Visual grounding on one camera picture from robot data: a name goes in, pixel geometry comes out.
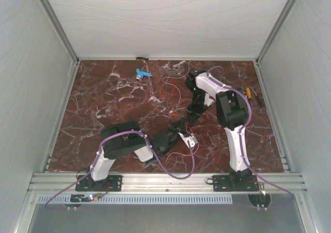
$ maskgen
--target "robotic arm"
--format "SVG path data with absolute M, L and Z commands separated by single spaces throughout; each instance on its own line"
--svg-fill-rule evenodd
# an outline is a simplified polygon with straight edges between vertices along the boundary
M 215 82 L 212 82 L 213 79 L 216 80 L 214 77 L 207 77 L 207 73 L 203 70 L 192 72 L 186 80 L 186 86 L 193 93 L 201 93 L 203 91 L 216 101 L 217 120 L 225 129 L 228 137 L 230 167 L 234 172 L 244 171 L 247 169 L 247 166 L 242 158 L 239 138 L 242 139 L 244 158 L 248 164 L 249 160 L 246 154 L 245 129 L 242 130 L 241 134 L 239 133 L 239 129 L 246 123 L 248 117 L 247 105 L 240 96 L 225 88 L 225 85 L 219 86 Z M 195 112 L 189 111 L 188 113 L 190 115 L 196 114 Z
M 189 73 L 185 82 L 186 87 L 193 93 L 192 103 L 187 107 L 187 117 L 173 123 L 167 133 L 161 133 L 151 140 L 151 145 L 157 155 L 167 154 L 172 147 L 181 139 L 191 147 L 197 143 L 194 134 L 186 131 L 186 123 L 193 126 L 196 120 L 206 111 L 208 106 L 213 103 L 210 96 L 216 101 L 217 119 L 222 127 L 225 128 L 230 149 L 231 179 L 233 184 L 239 183 L 246 177 L 252 176 L 243 161 L 249 160 L 246 154 L 245 131 L 239 133 L 239 129 L 246 123 L 248 109 L 245 101 L 235 92 L 227 89 L 228 86 L 218 85 L 213 82 L 213 77 L 207 77 L 204 70 Z M 112 125 L 101 131 L 101 140 L 106 139 L 117 133 L 125 131 L 140 131 L 136 121 Z M 244 147 L 244 156 L 240 149 L 239 138 Z M 115 160 L 134 152 L 141 162 L 149 164 L 155 161 L 150 146 L 147 146 L 143 137 L 135 134 L 127 134 L 115 137 L 103 145 L 103 154 L 99 157 L 91 178 L 94 181 L 104 180 L 108 176 L 109 169 Z

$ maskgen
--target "white wall panel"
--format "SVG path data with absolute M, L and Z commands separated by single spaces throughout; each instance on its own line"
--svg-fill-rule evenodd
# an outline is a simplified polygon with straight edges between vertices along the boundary
M 49 0 L 79 57 L 257 57 L 287 0 Z
M 298 0 L 262 61 L 295 171 L 318 232 L 331 228 L 331 0 Z
M 71 59 L 39 0 L 0 0 L 0 232 L 45 160 Z

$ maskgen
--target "red marble table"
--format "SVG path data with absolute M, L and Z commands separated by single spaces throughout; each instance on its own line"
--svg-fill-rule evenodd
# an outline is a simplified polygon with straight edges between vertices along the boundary
M 82 61 L 70 94 L 48 171 L 78 171 L 89 166 L 96 156 L 100 130 L 105 126 L 137 120 L 149 136 L 166 132 L 168 126 L 184 116 L 191 103 L 191 92 L 185 87 L 188 71 L 219 68 L 212 74 L 225 84 L 252 86 L 260 95 L 253 62 L 230 61 Z M 151 72 L 153 77 L 135 79 L 136 69 Z M 172 82 L 179 91 L 162 78 Z M 192 130 L 199 140 L 195 154 L 195 172 L 229 172 L 229 147 L 224 129 L 218 124 L 216 106 L 199 118 Z M 274 133 L 266 108 L 253 99 L 253 115 L 246 129 L 247 153 L 258 172 L 283 172 Z M 184 142 L 171 152 L 188 154 Z M 167 161 L 171 172 L 189 172 L 190 156 L 173 154 Z M 162 172 L 158 164 L 145 167 L 136 155 L 117 159 L 111 171 Z

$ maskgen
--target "blue object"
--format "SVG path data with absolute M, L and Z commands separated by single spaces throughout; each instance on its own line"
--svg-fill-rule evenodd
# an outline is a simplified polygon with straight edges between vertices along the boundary
M 152 74 L 150 74 L 149 72 L 144 72 L 144 71 L 140 71 L 140 69 L 137 69 L 137 76 L 136 79 L 141 81 L 144 76 L 150 77 L 152 76 Z

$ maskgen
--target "perforated metal strip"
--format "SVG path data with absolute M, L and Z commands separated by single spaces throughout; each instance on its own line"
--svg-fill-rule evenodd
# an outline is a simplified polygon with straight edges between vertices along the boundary
M 41 194 L 39 195 L 38 204 L 45 204 L 53 195 Z M 59 204 L 77 204 L 70 202 L 70 194 L 63 194 L 57 196 L 50 203 Z M 230 205 L 232 204 L 231 194 L 211 194 L 211 195 L 155 195 L 155 194 L 107 194 L 104 197 L 92 202 L 80 203 L 97 203 L 100 205 L 113 204 L 113 205 Z

